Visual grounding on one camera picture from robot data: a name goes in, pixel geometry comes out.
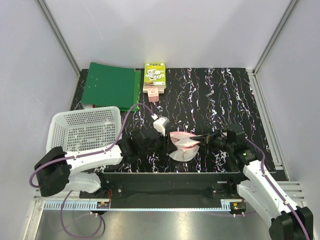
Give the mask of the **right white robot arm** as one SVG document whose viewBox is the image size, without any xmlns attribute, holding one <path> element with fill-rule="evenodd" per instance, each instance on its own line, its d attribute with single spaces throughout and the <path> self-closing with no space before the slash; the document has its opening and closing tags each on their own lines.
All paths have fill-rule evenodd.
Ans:
<svg viewBox="0 0 320 240">
<path fill-rule="evenodd" d="M 232 164 L 244 175 L 242 180 L 227 185 L 228 195 L 242 197 L 264 220 L 273 240 L 312 240 L 314 216 L 307 207 L 300 207 L 276 182 L 265 166 L 263 155 L 258 159 L 251 149 L 260 148 L 249 140 L 239 124 L 226 130 L 197 135 L 191 140 L 203 143 L 208 149 L 228 154 Z"/>
</svg>

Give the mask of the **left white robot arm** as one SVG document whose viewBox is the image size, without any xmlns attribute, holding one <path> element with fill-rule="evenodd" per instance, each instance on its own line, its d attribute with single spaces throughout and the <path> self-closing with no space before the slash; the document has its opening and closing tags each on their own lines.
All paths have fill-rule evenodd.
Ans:
<svg viewBox="0 0 320 240">
<path fill-rule="evenodd" d="M 154 128 L 137 131 L 119 139 L 116 143 L 91 150 L 64 151 L 54 147 L 35 164 L 31 178 L 36 178 L 42 197 L 54 196 L 63 190 L 82 191 L 103 198 L 108 186 L 98 173 L 87 170 L 102 166 L 131 163 L 150 153 L 169 155 L 178 148 L 169 133 L 159 133 Z"/>
</svg>

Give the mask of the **white mesh laundry bag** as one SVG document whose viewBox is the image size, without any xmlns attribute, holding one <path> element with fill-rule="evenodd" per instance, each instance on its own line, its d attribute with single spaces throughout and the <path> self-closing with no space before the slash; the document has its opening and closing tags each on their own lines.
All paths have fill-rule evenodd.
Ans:
<svg viewBox="0 0 320 240">
<path fill-rule="evenodd" d="M 191 161 L 198 153 L 199 148 L 189 149 L 189 144 L 194 140 L 190 137 L 196 136 L 195 134 L 184 131 L 172 131 L 170 134 L 178 134 L 179 140 L 173 145 L 177 147 L 177 151 L 169 154 L 170 158 L 178 162 Z"/>
</svg>

